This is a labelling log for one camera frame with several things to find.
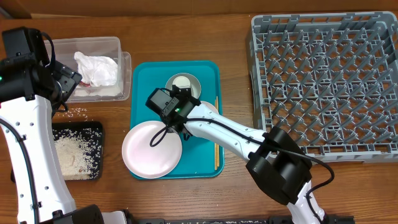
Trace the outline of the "red snack wrapper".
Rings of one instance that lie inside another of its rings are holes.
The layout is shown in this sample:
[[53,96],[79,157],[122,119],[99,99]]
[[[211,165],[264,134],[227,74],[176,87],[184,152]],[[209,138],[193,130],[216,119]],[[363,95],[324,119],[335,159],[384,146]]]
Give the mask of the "red snack wrapper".
[[91,85],[89,83],[80,82],[78,86],[80,86],[80,87],[90,87]]

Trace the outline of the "white napkin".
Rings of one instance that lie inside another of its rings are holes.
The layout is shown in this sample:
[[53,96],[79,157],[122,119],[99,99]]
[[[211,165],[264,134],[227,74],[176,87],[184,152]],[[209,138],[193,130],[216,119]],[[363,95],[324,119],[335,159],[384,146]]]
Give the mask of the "white napkin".
[[110,57],[87,56],[75,52],[74,59],[78,64],[81,82],[93,87],[114,85],[118,77],[118,64]]
[[91,87],[78,86],[74,91],[74,95],[78,97],[117,96],[120,93],[122,93],[122,90],[118,86],[91,86]]

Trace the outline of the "large white dinner plate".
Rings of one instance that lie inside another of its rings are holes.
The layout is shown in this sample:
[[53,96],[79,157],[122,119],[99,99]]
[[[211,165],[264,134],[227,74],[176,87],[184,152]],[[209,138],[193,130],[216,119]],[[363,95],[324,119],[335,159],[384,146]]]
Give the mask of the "large white dinner plate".
[[134,175],[156,179],[177,166],[182,156],[182,142],[176,133],[161,132],[164,127],[160,121],[145,121],[127,133],[122,158]]

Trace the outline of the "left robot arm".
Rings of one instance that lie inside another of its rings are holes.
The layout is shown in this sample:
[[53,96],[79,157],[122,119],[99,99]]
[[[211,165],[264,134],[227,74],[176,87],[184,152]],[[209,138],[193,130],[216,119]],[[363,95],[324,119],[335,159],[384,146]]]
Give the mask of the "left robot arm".
[[18,193],[19,223],[133,223],[126,210],[78,209],[60,168],[52,117],[67,111],[82,76],[47,53],[50,37],[18,27],[2,33],[1,129],[7,142]]

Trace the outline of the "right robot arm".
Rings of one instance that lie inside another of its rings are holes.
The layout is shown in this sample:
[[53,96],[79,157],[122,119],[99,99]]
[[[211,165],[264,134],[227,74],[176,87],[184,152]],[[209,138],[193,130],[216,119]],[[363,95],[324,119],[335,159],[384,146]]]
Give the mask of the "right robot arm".
[[243,126],[210,110],[188,88],[177,86],[156,88],[146,106],[165,125],[152,137],[150,146],[157,146],[171,132],[182,133],[185,139],[194,136],[212,141],[245,161],[258,188],[287,206],[293,223],[328,223],[329,218],[313,193],[332,182],[335,175],[331,173],[328,180],[312,185],[313,164],[327,170],[331,167],[306,155],[283,129],[273,127],[266,132]]

